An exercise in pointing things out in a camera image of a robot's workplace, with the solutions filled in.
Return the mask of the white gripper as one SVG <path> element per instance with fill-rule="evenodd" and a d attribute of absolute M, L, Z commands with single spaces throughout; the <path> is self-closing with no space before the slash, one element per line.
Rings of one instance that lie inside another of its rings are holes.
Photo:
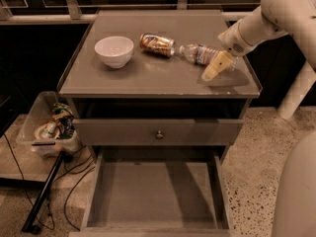
<path fill-rule="evenodd" d="M 234 62 L 233 56 L 244 56 L 255 48 L 243 39 L 240 26 L 241 21 L 237 21 L 218 36 L 218 39 L 221 41 L 221 46 L 225 50 L 219 51 L 210 60 L 210 63 L 206 66 L 201 75 L 203 81 L 207 82 L 214 79 L 219 73 L 228 68 Z"/>

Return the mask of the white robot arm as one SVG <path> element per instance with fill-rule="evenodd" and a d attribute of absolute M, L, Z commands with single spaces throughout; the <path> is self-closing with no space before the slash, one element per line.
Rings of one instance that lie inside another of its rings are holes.
<path fill-rule="evenodd" d="M 261 0 L 252 13 L 237 21 L 218 38 L 223 50 L 205 68 L 201 78 L 210 81 L 266 40 L 289 34 L 312 69 L 316 67 L 315 0 Z"/>

